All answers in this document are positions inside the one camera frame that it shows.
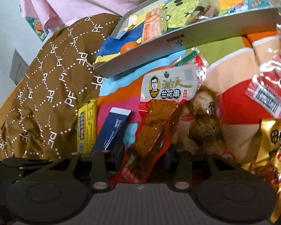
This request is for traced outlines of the yellow snack packet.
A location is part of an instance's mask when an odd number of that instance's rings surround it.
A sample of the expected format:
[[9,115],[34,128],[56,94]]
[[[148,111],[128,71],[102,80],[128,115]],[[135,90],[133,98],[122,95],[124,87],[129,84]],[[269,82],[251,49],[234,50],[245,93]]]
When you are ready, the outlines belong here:
[[97,98],[90,99],[78,109],[77,152],[91,154],[97,140]]

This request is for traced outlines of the clear pack braised meat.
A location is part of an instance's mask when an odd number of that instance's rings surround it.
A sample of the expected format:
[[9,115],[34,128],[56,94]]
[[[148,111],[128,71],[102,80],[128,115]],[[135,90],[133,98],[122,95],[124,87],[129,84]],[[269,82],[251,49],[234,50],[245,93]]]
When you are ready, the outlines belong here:
[[215,153],[236,163],[224,140],[220,94],[201,85],[195,96],[178,107],[172,118],[171,145],[192,155]]

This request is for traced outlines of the red tofu skewer snack pack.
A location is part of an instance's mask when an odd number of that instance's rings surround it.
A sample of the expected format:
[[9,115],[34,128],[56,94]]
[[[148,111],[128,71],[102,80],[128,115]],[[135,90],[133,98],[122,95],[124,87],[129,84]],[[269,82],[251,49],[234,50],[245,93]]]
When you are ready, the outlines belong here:
[[172,117],[179,106],[195,97],[207,67],[200,50],[193,47],[164,69],[143,76],[138,107],[141,123],[111,185],[146,182],[156,161],[170,147]]

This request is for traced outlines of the gold chicken snack packet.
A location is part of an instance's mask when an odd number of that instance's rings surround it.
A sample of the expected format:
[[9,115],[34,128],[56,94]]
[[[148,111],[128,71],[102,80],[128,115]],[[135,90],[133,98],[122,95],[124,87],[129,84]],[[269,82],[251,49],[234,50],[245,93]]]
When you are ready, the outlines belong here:
[[270,218],[276,222],[281,215],[281,119],[263,119],[261,143],[255,161],[242,168],[267,181],[277,193],[277,203]]

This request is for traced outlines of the small orange tangerine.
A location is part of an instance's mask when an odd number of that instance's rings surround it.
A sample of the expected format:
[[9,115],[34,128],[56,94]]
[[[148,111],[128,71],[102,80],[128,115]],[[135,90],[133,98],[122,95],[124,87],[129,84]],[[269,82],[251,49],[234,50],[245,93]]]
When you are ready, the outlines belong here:
[[127,51],[129,51],[129,50],[131,50],[135,47],[138,47],[138,46],[139,46],[139,44],[137,42],[134,42],[134,41],[127,42],[121,47],[120,53],[123,54],[123,53],[125,53],[125,52],[127,52]]

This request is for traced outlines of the orange white wafer snack pack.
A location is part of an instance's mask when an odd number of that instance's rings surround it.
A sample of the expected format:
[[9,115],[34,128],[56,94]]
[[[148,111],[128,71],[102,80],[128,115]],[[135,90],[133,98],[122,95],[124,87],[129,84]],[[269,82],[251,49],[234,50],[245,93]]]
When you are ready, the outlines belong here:
[[143,24],[141,43],[145,43],[162,35],[162,10],[154,8],[147,12]]

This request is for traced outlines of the dark blue tube box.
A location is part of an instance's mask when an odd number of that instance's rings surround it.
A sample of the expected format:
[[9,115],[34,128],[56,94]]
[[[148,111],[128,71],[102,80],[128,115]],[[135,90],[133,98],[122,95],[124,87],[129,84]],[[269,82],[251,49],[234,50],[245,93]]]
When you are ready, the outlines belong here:
[[112,107],[110,109],[91,151],[91,155],[94,155],[97,152],[110,151],[113,149],[118,132],[124,126],[130,113],[131,110],[129,109],[117,107]]

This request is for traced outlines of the brown PF patterned quilt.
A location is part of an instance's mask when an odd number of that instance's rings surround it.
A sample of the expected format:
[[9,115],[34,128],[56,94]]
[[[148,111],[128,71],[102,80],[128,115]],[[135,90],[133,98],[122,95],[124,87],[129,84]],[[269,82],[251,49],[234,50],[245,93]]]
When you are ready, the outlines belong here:
[[119,17],[82,18],[55,32],[27,69],[0,133],[8,157],[61,160],[76,151],[78,108],[97,98],[103,78],[96,55]]

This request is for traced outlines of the colourful striped bed sheet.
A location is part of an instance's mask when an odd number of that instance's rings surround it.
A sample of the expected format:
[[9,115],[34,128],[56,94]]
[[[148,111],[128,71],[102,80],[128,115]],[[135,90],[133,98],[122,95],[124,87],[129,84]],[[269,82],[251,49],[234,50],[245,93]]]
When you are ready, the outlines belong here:
[[[269,118],[269,113],[245,91],[260,64],[281,52],[281,34],[270,31],[233,37],[201,45],[199,50],[209,65],[206,85],[222,95],[223,131],[228,147],[239,163],[250,163],[260,148],[260,122]],[[140,122],[138,106],[144,74],[162,69],[182,55],[184,51],[105,79],[97,101],[97,127],[102,127],[112,107],[130,109],[125,143],[132,144]]]

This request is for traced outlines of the grey cardboard tray box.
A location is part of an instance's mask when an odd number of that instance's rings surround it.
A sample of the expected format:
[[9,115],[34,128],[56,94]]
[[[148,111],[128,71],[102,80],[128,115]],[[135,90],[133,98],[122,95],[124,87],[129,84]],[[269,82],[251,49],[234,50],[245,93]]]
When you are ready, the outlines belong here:
[[[110,78],[172,53],[230,37],[274,30],[281,24],[281,0],[249,9],[248,0],[147,0],[128,11],[97,54],[94,69]],[[162,10],[162,35],[141,43],[147,12]],[[121,47],[137,42],[123,54]]]

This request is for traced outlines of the small blue white wrapper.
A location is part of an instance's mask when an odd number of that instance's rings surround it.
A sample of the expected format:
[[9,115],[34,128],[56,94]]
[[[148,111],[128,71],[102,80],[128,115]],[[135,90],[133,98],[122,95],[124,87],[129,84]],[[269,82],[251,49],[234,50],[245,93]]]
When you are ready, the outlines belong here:
[[263,8],[269,5],[270,3],[268,2],[268,0],[248,0],[249,9]]

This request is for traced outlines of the grey wall panel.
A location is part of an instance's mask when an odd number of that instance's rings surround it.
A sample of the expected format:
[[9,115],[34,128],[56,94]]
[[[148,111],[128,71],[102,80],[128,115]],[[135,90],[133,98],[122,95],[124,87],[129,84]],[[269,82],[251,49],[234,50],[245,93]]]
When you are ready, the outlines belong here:
[[14,49],[12,65],[10,70],[11,80],[17,85],[24,78],[27,69],[27,63],[23,60],[18,51]]

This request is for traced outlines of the colourful cartoon wall poster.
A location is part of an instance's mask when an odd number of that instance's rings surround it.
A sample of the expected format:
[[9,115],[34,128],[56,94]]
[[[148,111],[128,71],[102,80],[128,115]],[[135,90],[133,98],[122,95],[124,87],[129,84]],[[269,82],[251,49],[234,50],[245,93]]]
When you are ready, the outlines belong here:
[[41,42],[43,42],[47,38],[49,30],[43,26],[35,10],[28,9],[27,12],[24,12],[21,8],[21,5],[19,5],[19,9],[22,17],[25,18],[26,22],[32,28],[36,36],[40,39]]

